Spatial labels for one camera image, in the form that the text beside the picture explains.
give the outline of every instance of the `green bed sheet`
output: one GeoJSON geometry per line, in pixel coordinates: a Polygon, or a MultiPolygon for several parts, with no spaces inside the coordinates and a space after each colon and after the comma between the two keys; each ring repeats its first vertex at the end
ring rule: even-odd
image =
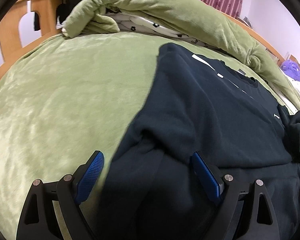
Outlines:
{"type": "MultiPolygon", "coordinates": [[[[152,84],[159,47],[180,44],[223,60],[259,80],[236,59],[184,41],[140,33],[52,37],[16,62],[0,81],[0,231],[16,239],[33,180],[72,174],[94,150],[105,168],[81,209],[94,229],[98,196],[111,158],[152,84]]],[[[60,211],[56,206],[57,216],[60,211]]],[[[65,239],[70,239],[59,219],[65,239]]]]}

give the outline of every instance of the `wooden bed frame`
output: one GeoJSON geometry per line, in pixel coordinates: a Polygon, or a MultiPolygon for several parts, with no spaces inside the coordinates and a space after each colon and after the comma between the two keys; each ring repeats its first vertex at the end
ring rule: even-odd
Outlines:
{"type": "MultiPolygon", "coordinates": [[[[22,47],[18,24],[23,15],[27,13],[27,1],[29,0],[18,0],[0,22],[0,47],[4,60],[4,63],[0,66],[0,79],[20,57],[37,47],[47,38],[61,32],[60,29],[56,29],[56,9],[58,5],[62,3],[62,0],[31,0],[31,11],[36,12],[39,15],[42,36],[27,46],[22,47]]],[[[223,14],[240,25],[253,38],[259,41],[274,56],[276,56],[279,59],[279,66],[285,60],[274,47],[254,30],[237,19],[234,19],[225,13],[223,14]]]]}

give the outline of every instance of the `bed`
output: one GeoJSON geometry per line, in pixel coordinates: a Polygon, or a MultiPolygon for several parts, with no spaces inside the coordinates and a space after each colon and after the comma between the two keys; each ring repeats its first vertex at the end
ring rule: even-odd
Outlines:
{"type": "MultiPolygon", "coordinates": [[[[143,105],[158,48],[165,43],[222,60],[257,79],[281,105],[290,102],[300,110],[300,95],[278,67],[283,57],[255,31],[199,0],[83,0],[62,29],[55,24],[62,0],[31,0],[42,37],[22,48],[18,22],[26,1],[18,0],[0,22],[0,231],[7,240],[16,237],[32,181],[59,180],[101,150],[105,168],[80,206],[94,230],[95,203],[109,163],[143,105]],[[119,28],[123,20],[107,10],[128,16],[130,31],[119,28]],[[172,34],[137,32],[132,27],[140,19],[172,34]]],[[[58,205],[55,209],[69,239],[58,205]]]]}

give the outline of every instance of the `folded blanket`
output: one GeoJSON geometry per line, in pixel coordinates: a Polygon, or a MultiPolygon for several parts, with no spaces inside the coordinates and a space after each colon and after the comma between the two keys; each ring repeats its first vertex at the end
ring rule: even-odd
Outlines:
{"type": "Polygon", "coordinates": [[[200,0],[82,0],[64,22],[70,38],[80,33],[116,33],[106,9],[152,20],[190,37],[223,49],[275,84],[300,110],[300,95],[262,46],[239,25],[200,0]]]}

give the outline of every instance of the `black sweatshirt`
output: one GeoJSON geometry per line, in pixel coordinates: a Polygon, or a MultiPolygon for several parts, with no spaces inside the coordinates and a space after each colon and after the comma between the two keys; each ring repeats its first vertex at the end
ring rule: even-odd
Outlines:
{"type": "Polygon", "coordinates": [[[201,150],[223,174],[264,181],[280,239],[289,239],[300,222],[300,160],[285,149],[277,106],[224,62],[163,45],[151,91],[112,160],[97,237],[200,239],[216,211],[190,165],[201,150]]]}

